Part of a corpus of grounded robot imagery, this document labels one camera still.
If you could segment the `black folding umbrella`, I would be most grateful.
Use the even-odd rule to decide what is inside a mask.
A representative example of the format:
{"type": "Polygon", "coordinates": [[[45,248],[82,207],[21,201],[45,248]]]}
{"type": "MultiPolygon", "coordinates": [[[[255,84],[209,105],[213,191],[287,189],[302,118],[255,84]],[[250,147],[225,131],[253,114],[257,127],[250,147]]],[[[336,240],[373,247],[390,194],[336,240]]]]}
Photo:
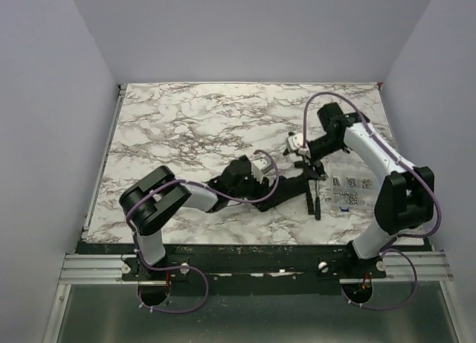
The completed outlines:
{"type": "Polygon", "coordinates": [[[277,189],[270,198],[254,204],[254,206],[261,212],[268,211],[276,206],[295,198],[301,194],[305,195],[306,207],[309,215],[316,214],[319,206],[312,198],[311,194],[311,181],[320,181],[327,178],[327,174],[324,169],[324,165],[321,161],[317,161],[314,164],[307,164],[303,161],[297,161],[294,163],[295,168],[301,169],[302,173],[299,176],[286,178],[280,176],[277,189]]]}

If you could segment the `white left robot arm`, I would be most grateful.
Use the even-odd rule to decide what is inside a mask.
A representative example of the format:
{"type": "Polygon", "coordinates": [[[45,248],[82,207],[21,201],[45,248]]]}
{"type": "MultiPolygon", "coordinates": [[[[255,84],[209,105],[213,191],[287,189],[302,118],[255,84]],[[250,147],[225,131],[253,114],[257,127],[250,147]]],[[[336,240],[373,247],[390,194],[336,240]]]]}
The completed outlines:
{"type": "Polygon", "coordinates": [[[157,266],[165,258],[161,229],[180,208],[214,213],[230,201],[259,204],[271,197],[277,184],[270,185],[266,175],[277,165],[268,153],[256,153],[262,156],[234,159],[206,183],[179,179],[162,165],[121,194],[119,203],[145,266],[157,266]]]}

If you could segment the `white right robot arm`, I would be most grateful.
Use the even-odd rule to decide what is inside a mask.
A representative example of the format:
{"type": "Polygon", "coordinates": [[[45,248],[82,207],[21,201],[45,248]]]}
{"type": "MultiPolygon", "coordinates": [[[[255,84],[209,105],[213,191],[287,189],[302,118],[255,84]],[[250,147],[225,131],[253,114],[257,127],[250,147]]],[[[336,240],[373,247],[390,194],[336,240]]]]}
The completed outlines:
{"type": "Polygon", "coordinates": [[[377,133],[366,115],[345,114],[337,103],[317,111],[325,135],[307,142],[312,160],[339,150],[352,150],[373,172],[380,190],[374,219],[349,250],[354,260],[369,260],[389,242],[431,221],[434,216],[434,173],[399,156],[377,133]]]}

